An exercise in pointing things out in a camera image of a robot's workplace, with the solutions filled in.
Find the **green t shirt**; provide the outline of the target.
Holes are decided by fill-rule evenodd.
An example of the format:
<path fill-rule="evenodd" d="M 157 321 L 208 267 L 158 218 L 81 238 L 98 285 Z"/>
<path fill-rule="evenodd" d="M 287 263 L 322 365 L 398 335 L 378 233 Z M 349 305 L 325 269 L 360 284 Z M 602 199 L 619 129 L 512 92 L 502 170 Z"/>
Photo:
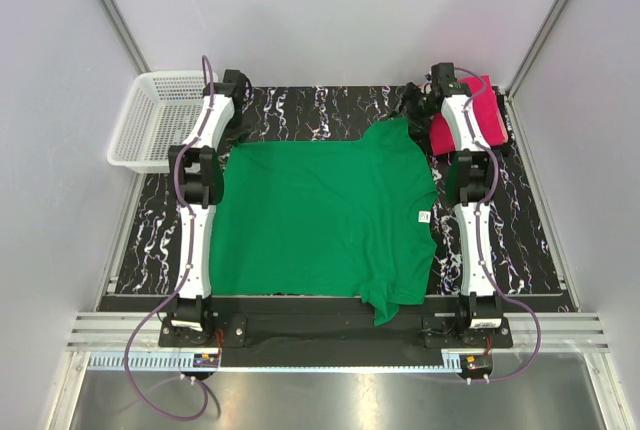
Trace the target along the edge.
<path fill-rule="evenodd" d="M 211 237 L 217 296 L 357 297 L 376 325 L 426 295 L 437 189 L 403 118 L 353 141 L 266 141 L 230 153 Z"/>

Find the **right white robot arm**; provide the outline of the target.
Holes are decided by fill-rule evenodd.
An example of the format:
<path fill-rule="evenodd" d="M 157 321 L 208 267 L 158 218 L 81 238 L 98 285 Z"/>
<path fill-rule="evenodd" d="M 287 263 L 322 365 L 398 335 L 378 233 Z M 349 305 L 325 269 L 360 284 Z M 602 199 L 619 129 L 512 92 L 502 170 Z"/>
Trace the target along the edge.
<path fill-rule="evenodd" d="M 454 145 L 446 195 L 459 227 L 462 282 L 455 316 L 436 335 L 489 354 L 503 324 L 489 235 L 499 162 L 474 111 L 474 101 L 486 92 L 487 83 L 475 76 L 480 88 L 473 91 L 456 77 L 459 70 L 451 62 L 433 65 L 423 90 L 415 84 L 406 86 L 400 109 L 409 118 L 410 137 L 423 149 L 434 149 L 430 132 L 438 116 Z"/>

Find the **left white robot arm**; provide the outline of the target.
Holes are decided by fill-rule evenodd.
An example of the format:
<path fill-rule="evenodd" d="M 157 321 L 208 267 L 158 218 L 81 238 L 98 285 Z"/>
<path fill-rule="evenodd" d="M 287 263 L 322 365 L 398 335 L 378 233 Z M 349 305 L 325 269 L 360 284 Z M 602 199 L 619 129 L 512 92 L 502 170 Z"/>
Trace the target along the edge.
<path fill-rule="evenodd" d="M 168 150 L 181 243 L 176 289 L 164 307 L 162 347 L 200 347 L 217 341 L 210 249 L 216 206 L 224 194 L 218 147 L 225 132 L 242 123 L 249 86 L 247 76 L 239 70 L 225 71 L 218 83 L 207 81 L 193 129 L 181 144 Z"/>

